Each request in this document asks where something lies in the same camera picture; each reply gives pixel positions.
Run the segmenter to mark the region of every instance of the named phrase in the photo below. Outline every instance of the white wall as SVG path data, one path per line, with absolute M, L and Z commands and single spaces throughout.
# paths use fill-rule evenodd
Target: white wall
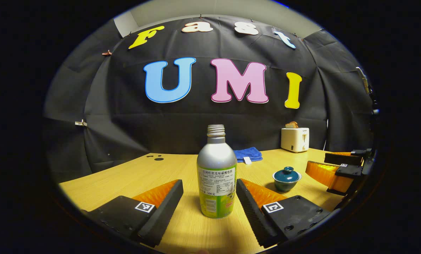
M 202 16 L 236 16 L 270 24 L 306 37 L 320 26 L 299 13 L 271 0 L 151 0 L 115 18 L 122 36 L 127 31 L 144 29 L 177 18 Z

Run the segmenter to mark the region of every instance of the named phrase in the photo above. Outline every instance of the blue towel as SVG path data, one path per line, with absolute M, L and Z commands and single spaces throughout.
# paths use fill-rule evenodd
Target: blue towel
M 255 147 L 243 149 L 243 150 L 235 150 L 234 153 L 237 157 L 237 162 L 244 162 L 243 157 L 249 157 L 251 161 L 261 161 L 262 160 L 262 153 L 258 151 Z

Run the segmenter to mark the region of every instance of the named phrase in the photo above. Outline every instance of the tag on towel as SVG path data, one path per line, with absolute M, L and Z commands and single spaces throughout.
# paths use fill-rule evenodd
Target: tag on towel
M 243 157 L 245 164 L 251 164 L 251 159 L 249 157 Z

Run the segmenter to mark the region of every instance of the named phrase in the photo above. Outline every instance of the black backdrop cloth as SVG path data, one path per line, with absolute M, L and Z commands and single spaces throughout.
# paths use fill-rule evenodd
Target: black backdrop cloth
M 204 21 L 211 32 L 181 32 L 185 24 Z M 44 141 L 50 168 L 58 182 L 89 175 L 149 152 L 197 154 L 206 144 L 207 125 L 224 124 L 234 149 L 280 148 L 280 129 L 290 121 L 309 127 L 311 148 L 351 151 L 372 145 L 369 118 L 372 101 L 355 67 L 360 66 L 342 43 L 325 30 L 306 38 L 253 22 L 257 35 L 240 34 L 237 17 L 178 19 L 155 25 L 163 30 L 128 50 L 138 32 L 121 39 L 113 20 L 85 39 L 60 66 L 44 106 Z M 296 46 L 285 45 L 273 31 Z M 102 53 L 110 50 L 111 56 Z M 191 90 L 173 103 L 156 103 L 145 93 L 144 66 L 166 61 L 162 85 L 178 85 L 178 58 L 196 58 Z M 268 103 L 245 97 L 215 103 L 215 58 L 233 61 L 240 73 L 250 62 L 266 65 Z M 285 108 L 287 72 L 302 77 L 298 109 Z M 84 120 L 88 127 L 74 122 Z

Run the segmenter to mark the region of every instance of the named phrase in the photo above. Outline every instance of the teal lidded cup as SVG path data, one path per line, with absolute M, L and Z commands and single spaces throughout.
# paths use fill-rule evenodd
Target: teal lidded cup
M 301 174 L 294 171 L 293 167 L 285 167 L 283 170 L 273 173 L 275 187 L 278 191 L 289 191 L 301 179 Z

